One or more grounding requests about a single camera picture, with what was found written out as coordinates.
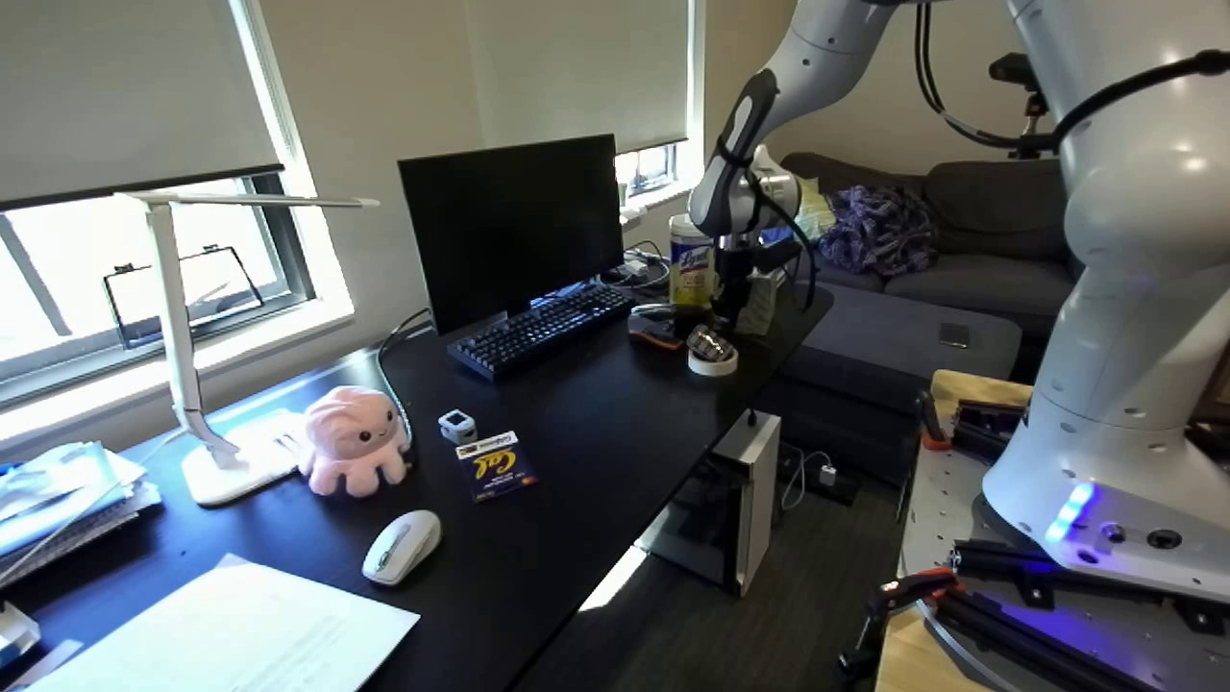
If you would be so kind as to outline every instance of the keyboard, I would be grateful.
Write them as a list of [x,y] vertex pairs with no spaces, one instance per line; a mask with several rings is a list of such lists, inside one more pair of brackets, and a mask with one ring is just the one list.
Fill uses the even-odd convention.
[[614,285],[584,285],[563,301],[520,310],[461,343],[450,343],[450,357],[483,380],[501,380],[515,370],[542,361],[565,343],[622,319],[632,305],[636,305],[632,291]]

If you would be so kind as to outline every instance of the white paper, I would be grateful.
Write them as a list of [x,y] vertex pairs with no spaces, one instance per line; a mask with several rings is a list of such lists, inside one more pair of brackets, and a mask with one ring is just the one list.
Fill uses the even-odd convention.
[[359,688],[417,621],[417,610],[224,562],[36,688]]

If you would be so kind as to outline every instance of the window blind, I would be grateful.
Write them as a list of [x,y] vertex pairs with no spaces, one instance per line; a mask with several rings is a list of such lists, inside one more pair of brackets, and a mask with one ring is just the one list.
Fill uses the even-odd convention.
[[0,5],[0,207],[271,166],[232,0]]
[[464,0],[479,125],[491,143],[690,135],[692,0]]

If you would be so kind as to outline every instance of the floor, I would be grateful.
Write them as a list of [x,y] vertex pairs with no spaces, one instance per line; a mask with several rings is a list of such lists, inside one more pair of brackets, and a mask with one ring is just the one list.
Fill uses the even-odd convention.
[[651,557],[602,607],[577,616],[520,688],[610,692],[827,692],[848,684],[865,598],[901,549],[895,492],[862,484],[848,505],[805,494],[778,513],[772,549],[739,598]]

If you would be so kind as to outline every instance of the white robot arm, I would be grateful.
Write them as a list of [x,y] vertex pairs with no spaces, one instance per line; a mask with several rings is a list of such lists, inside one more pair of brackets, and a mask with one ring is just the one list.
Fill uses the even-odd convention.
[[[856,84],[893,7],[800,0],[741,88],[692,193],[692,223],[736,257],[725,287],[765,223],[741,188],[755,151]],[[1230,57],[1207,53],[1230,41],[1230,5],[1006,0],[1006,10],[1062,118],[1064,229],[1084,276],[984,494],[1064,570],[1230,604],[1230,478],[1184,437],[1230,333],[1230,79],[1211,77]]]

